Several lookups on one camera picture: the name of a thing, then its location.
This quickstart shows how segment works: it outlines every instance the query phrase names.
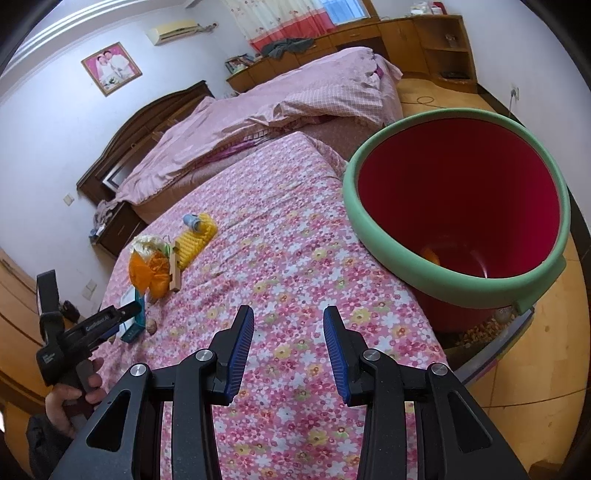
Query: window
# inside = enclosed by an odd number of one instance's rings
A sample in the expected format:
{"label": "window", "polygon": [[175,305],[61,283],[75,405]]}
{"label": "window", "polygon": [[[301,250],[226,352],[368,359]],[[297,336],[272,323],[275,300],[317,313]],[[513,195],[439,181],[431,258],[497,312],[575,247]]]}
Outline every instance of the window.
{"label": "window", "polygon": [[326,8],[330,19],[335,25],[340,25],[362,18],[368,18],[369,15],[363,0],[320,0]]}

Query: wooden floor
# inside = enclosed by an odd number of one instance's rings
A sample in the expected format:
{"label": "wooden floor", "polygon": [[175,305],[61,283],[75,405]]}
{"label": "wooden floor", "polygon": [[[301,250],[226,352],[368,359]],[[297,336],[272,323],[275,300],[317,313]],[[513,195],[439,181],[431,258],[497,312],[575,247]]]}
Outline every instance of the wooden floor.
{"label": "wooden floor", "polygon": [[[403,79],[398,93],[402,102],[431,96],[432,103],[442,107],[492,110],[478,95],[446,90],[428,80]],[[402,104],[405,116],[431,109]],[[587,384],[589,306],[572,238],[564,256],[567,267],[537,303],[530,328],[493,370],[470,387],[527,470],[541,460],[564,461]]]}

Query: blue box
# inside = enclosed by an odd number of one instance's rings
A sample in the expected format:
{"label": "blue box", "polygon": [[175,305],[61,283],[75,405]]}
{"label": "blue box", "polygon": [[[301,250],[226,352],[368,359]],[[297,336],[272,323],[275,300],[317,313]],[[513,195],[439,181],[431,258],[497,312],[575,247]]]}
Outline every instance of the blue box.
{"label": "blue box", "polygon": [[[130,294],[131,294],[131,292],[128,291],[121,298],[122,304],[124,302],[125,302],[125,304],[127,304],[130,301],[132,301],[132,300],[130,300],[130,296],[131,296]],[[138,339],[138,337],[140,336],[140,334],[145,330],[145,327],[146,327],[144,297],[139,295],[139,291],[136,288],[134,288],[134,297],[135,297],[135,301],[138,302],[139,305],[142,307],[142,310],[138,315],[136,315],[132,319],[127,320],[126,322],[123,322],[120,325],[119,330],[121,331],[121,329],[123,329],[123,331],[124,331],[123,335],[121,335],[121,340],[123,340],[125,343],[135,342]]]}

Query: wooden stick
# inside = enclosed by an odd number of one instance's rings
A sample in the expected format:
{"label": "wooden stick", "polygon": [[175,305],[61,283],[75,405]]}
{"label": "wooden stick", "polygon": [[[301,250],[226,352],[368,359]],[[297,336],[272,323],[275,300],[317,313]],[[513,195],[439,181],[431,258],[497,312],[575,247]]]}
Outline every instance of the wooden stick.
{"label": "wooden stick", "polygon": [[174,241],[174,247],[170,251],[170,285],[169,290],[178,292],[181,289],[181,269],[178,266],[178,249],[177,241]]}

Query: yellow sponge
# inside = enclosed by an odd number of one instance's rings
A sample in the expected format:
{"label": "yellow sponge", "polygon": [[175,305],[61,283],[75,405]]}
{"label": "yellow sponge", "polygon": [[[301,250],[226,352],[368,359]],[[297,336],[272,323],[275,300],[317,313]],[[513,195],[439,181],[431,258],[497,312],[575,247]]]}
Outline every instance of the yellow sponge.
{"label": "yellow sponge", "polygon": [[178,266],[184,270],[198,256],[217,233],[217,225],[207,213],[197,215],[201,222],[199,231],[187,230],[176,239],[178,245]]}

